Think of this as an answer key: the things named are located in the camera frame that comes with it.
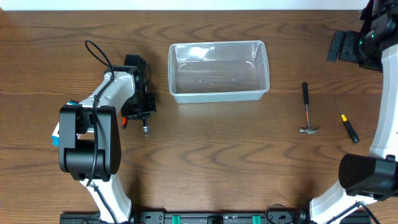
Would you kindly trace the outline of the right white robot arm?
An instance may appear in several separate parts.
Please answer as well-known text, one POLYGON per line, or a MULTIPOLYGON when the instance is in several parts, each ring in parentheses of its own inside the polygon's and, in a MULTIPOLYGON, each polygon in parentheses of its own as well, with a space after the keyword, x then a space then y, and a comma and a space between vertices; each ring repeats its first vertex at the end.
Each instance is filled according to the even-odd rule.
POLYGON ((296 223, 357 223, 360 208, 365 221, 377 223, 368 206, 397 196, 397 1, 369 1, 359 20, 359 31, 334 33, 326 59, 355 63, 382 75, 375 135, 367 156, 343 156, 338 180, 311 199, 296 223))

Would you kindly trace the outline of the silver wrench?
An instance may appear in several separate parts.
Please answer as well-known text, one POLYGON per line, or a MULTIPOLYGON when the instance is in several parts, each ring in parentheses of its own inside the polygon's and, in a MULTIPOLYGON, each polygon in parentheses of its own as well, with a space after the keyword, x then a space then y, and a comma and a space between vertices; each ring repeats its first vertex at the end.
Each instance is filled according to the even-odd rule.
POLYGON ((145 118, 142 118, 142 126, 143 126, 144 136, 148 137, 149 136, 149 127, 147 125, 147 120, 145 118))

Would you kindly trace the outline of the clear plastic container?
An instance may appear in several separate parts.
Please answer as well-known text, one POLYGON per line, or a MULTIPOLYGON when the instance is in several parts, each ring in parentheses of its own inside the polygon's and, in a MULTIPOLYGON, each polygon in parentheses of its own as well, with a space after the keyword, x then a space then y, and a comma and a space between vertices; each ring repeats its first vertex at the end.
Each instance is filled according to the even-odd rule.
POLYGON ((261 40, 172 44, 169 92, 179 104, 257 101, 270 89, 261 40))

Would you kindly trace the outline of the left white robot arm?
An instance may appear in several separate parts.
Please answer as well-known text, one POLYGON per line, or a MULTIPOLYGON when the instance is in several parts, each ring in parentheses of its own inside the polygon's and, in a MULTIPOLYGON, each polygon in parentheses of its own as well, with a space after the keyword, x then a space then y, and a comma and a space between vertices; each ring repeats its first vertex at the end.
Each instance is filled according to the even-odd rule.
POLYGON ((53 138, 60 168, 86 187, 99 209, 94 214, 62 214, 60 223, 133 223, 133 203, 118 176, 117 116, 122 116, 123 128, 130 119, 141 120, 148 135, 147 118, 155 112, 154 96, 147 92, 151 78, 152 69, 145 62, 109 66, 87 99, 60 109, 53 138))

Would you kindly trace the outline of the red handled pliers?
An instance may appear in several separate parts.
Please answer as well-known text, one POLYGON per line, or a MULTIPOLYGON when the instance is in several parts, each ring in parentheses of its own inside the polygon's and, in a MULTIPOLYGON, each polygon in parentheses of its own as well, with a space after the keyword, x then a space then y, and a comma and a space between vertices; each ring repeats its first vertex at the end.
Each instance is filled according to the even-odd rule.
POLYGON ((122 126, 121 126, 121 128, 122 129, 125 129, 127 127, 127 118, 126 117, 123 117, 123 121, 122 121, 122 126))

